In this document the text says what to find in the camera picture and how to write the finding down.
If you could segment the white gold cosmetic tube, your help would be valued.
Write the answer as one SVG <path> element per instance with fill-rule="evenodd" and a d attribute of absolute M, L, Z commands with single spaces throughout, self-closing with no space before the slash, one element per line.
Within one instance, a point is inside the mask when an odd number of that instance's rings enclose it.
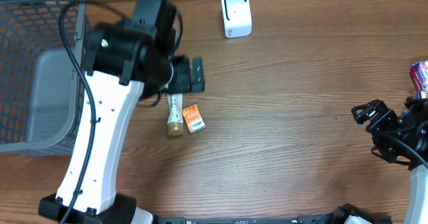
<path fill-rule="evenodd" d="M 183 134 L 183 94 L 167 94 L 169 117 L 167 120 L 167 134 L 180 136 Z"/>

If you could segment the small orange white packet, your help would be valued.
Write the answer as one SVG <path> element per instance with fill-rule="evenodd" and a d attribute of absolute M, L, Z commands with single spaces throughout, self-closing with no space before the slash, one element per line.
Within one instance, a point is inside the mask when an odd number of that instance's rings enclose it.
<path fill-rule="evenodd" d="M 206 128 L 206 124 L 196 104 L 183 109 L 182 114 L 190 133 L 195 133 Z"/>

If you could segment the red purple snack pack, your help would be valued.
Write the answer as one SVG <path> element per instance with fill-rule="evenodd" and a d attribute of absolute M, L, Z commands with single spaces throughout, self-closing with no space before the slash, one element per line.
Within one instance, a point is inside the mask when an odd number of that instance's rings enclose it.
<path fill-rule="evenodd" d="M 417 91 L 418 99 L 427 98 L 427 60 L 413 64 L 409 75 Z"/>

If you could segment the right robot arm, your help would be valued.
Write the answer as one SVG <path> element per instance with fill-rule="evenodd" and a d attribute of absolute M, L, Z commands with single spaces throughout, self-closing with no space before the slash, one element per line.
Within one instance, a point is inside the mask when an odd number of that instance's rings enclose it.
<path fill-rule="evenodd" d="M 371 152 L 388 163 L 411 171 L 411 193 L 405 223 L 427 222 L 427 99 L 408 97 L 397 116 L 383 101 L 373 100 L 351 109 L 358 125 L 372 135 Z"/>

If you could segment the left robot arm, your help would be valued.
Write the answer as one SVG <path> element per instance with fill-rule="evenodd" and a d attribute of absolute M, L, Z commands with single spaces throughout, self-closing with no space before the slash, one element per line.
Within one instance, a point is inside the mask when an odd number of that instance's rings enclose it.
<path fill-rule="evenodd" d="M 175 55 L 182 16 L 168 0 L 138 0 L 131 17 L 99 23 L 86 39 L 84 63 L 75 69 L 84 85 L 84 105 L 67 173 L 57 192 L 39 202 L 40 216 L 59 223 L 158 221 L 116 191 L 124 137 L 136 104 L 205 89 L 203 65 Z"/>

